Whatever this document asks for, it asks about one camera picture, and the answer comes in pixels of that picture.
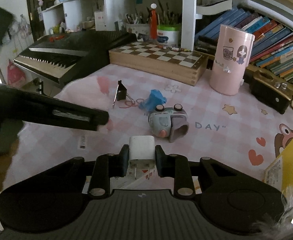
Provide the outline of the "dark brown wooden box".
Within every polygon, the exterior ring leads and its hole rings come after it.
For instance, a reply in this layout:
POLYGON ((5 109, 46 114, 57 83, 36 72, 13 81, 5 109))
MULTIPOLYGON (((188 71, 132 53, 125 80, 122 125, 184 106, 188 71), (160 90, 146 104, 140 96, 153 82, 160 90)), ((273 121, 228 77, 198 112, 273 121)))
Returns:
POLYGON ((284 114, 293 101, 289 84, 268 70, 245 70, 244 81, 249 84, 251 94, 258 101, 280 114, 284 114))

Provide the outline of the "row of leaning books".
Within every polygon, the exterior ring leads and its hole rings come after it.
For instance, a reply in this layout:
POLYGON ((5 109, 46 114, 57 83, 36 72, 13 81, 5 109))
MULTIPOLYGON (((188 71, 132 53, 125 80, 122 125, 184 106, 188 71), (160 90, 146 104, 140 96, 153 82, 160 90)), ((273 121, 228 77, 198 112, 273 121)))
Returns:
POLYGON ((220 26, 228 25, 255 36, 249 65, 268 70, 293 84, 293 30, 257 11, 232 7, 202 7, 205 14, 201 30, 195 34, 194 48, 215 57, 220 26))

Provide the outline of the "black binder clip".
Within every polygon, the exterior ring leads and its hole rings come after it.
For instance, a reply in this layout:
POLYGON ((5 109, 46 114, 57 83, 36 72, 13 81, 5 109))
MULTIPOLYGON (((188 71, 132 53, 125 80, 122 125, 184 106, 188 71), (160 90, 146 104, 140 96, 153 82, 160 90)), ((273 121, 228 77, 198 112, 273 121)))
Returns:
POLYGON ((119 80, 118 83, 117 83, 117 88, 116 88, 112 108, 115 107, 115 104, 116 104, 117 101, 122 101, 122 100, 126 100, 126 99, 127 99, 127 89, 122 84, 122 81, 119 80))

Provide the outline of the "yellow cardboard box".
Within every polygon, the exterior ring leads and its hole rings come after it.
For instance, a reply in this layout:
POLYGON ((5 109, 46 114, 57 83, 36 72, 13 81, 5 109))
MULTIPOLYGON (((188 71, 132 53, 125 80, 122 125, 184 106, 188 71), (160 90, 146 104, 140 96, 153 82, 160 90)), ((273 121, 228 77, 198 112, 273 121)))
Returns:
POLYGON ((274 138, 275 160, 265 170, 264 183, 283 192, 293 186, 293 130, 280 124, 279 131, 274 138))

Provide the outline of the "wooden chess board box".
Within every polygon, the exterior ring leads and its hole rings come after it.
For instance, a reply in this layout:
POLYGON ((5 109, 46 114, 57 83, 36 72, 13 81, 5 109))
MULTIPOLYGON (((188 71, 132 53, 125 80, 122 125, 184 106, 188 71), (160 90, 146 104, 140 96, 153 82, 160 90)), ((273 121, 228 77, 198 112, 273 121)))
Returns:
POLYGON ((195 86, 207 69, 208 56, 197 51, 133 42, 109 51, 110 63, 195 86))

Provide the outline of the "orange red bottle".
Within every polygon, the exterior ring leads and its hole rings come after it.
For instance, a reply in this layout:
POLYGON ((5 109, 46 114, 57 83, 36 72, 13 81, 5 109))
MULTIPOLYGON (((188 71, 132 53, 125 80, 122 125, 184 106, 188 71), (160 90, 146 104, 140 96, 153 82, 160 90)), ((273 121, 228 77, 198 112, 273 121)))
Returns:
POLYGON ((156 3, 151 4, 150 11, 150 37, 155 40, 157 39, 157 13, 156 13, 157 5, 156 3))

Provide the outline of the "white bookshelf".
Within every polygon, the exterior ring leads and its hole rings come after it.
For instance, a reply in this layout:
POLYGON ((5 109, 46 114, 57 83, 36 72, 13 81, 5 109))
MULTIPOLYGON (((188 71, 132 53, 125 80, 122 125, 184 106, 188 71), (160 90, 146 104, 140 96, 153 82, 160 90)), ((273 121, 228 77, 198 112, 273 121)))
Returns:
MULTIPOLYGON (((115 30, 116 22, 125 20, 127 14, 141 12, 148 15, 152 3, 159 14, 177 12, 182 15, 182 46, 191 49, 196 33, 196 21, 202 19, 200 6, 221 0, 65 0, 48 9, 39 11, 49 34, 56 25, 64 22, 66 28, 76 31, 80 25, 93 17, 96 11, 103 12, 105 30, 115 30)), ((234 6, 253 9, 278 20, 293 30, 293 0, 232 0, 234 6)))

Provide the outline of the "black electronic keyboard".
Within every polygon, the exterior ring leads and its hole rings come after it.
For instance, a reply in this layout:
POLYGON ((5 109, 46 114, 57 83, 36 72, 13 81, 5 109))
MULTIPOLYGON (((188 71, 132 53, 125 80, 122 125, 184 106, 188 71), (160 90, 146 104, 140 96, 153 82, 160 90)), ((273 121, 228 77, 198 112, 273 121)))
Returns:
POLYGON ((86 30, 47 35, 15 59, 14 64, 64 87, 110 64, 109 51, 136 42, 126 31, 86 30))

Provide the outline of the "pink cylinder container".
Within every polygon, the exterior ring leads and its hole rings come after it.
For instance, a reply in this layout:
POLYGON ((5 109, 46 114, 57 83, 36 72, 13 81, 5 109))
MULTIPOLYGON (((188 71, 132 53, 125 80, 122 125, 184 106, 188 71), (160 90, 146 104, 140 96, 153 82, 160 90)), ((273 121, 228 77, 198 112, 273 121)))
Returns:
POLYGON ((221 25, 209 85, 220 94, 238 93, 253 48, 255 36, 221 25))

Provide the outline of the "white green lid jar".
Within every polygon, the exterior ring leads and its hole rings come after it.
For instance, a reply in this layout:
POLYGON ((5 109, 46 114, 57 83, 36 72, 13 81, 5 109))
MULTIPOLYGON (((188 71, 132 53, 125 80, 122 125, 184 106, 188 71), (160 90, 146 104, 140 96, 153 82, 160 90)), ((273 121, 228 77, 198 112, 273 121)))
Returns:
POLYGON ((157 43, 169 46, 178 47, 181 40, 181 25, 160 24, 157 26, 157 43))

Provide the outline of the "white charger plug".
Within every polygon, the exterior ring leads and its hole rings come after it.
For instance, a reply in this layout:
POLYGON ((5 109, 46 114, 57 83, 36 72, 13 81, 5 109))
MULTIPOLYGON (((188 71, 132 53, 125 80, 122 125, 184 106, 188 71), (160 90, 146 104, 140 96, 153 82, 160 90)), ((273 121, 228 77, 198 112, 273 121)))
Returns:
POLYGON ((137 179, 138 170, 150 171, 155 168, 155 138, 151 135, 134 135, 129 140, 129 166, 137 179))

